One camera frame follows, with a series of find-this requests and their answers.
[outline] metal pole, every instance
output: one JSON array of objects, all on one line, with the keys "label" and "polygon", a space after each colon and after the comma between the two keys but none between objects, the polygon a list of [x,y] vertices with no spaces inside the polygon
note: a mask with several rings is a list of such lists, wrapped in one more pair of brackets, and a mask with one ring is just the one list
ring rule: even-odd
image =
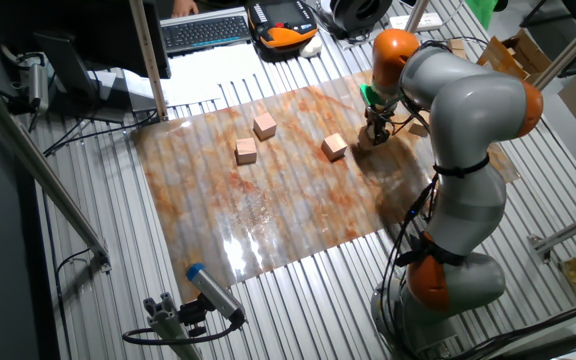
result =
[{"label": "metal pole", "polygon": [[556,234],[549,236],[547,239],[539,241],[535,245],[535,250],[537,251],[538,254],[543,254],[552,249],[553,246],[562,243],[564,242],[564,240],[573,237],[575,235],[576,235],[576,221],[566,226],[564,229],[558,231]]},{"label": "metal pole", "polygon": [[52,171],[48,162],[35,147],[25,127],[15,121],[8,113],[8,109],[0,98],[0,133],[6,139],[15,155],[21,159],[24,166],[41,185],[43,190],[50,196],[59,211],[75,229],[81,239],[90,247],[96,257],[99,258],[104,271],[110,270],[108,250],[101,242],[97,234],[77,204],[72,200],[66,188]]},{"label": "metal pole", "polygon": [[159,70],[157,69],[155,51],[152,49],[152,41],[150,31],[148,30],[148,20],[144,12],[143,0],[130,0],[130,9],[132,10],[132,17],[135,20],[137,36],[139,37],[139,44],[141,45],[141,53],[146,63],[146,71],[150,78],[150,86],[152,87],[152,94],[155,98],[157,114],[161,121],[168,121],[168,109],[166,108],[164,91],[161,88],[161,79],[159,78]]},{"label": "metal pole", "polygon": [[564,49],[564,51],[557,56],[555,61],[550,64],[550,66],[535,80],[535,87],[539,90],[543,90],[550,81],[557,76],[563,70],[569,62],[571,62],[576,57],[576,37],[575,39]]},{"label": "metal pole", "polygon": [[406,31],[414,33],[417,30],[417,25],[419,25],[421,16],[424,14],[424,11],[426,11],[426,6],[428,6],[429,2],[430,0],[418,0],[415,3],[408,18],[408,23],[406,23]]}]

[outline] blue object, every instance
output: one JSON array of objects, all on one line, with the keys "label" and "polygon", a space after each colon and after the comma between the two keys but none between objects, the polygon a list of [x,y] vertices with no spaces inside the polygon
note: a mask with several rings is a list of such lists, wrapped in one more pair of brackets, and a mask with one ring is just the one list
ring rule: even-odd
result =
[{"label": "blue object", "polygon": [[205,41],[202,43],[192,44],[192,46],[206,46],[206,45],[218,44],[218,43],[222,43],[222,42],[226,42],[226,41],[234,41],[234,40],[238,40],[238,39],[239,39],[239,36],[235,36],[235,37],[231,37],[231,38],[227,38],[227,39]]},{"label": "blue object", "polygon": [[186,272],[186,277],[188,278],[188,281],[192,282],[195,276],[197,276],[197,274],[199,274],[199,272],[205,268],[206,267],[202,263],[193,264]]}]

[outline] person's hand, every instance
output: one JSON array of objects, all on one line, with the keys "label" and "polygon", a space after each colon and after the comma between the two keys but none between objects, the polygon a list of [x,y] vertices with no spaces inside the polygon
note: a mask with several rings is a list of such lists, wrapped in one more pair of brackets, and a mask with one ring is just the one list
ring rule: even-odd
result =
[{"label": "person's hand", "polygon": [[172,8],[173,18],[188,16],[190,14],[199,14],[197,4],[193,0],[175,0],[175,5]]}]

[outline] monitor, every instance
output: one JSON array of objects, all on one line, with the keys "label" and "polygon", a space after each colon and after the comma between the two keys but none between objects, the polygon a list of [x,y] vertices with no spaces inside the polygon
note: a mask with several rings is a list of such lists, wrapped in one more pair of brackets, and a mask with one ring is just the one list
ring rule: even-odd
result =
[{"label": "monitor", "polygon": [[[144,11],[159,76],[169,78],[154,0],[144,0]],[[51,96],[49,111],[62,115],[123,121],[130,105],[125,81],[117,79],[102,101],[88,70],[119,67],[148,76],[128,0],[0,0],[0,41],[14,54],[46,54],[67,92]]]}]

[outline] orange handheld controller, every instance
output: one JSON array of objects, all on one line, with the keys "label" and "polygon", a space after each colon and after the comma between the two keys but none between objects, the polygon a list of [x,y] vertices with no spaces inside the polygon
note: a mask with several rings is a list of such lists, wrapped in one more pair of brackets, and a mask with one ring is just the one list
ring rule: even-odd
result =
[{"label": "orange handheld controller", "polygon": [[297,49],[317,33],[315,16],[299,0],[252,4],[248,21],[255,40],[275,51]]}]

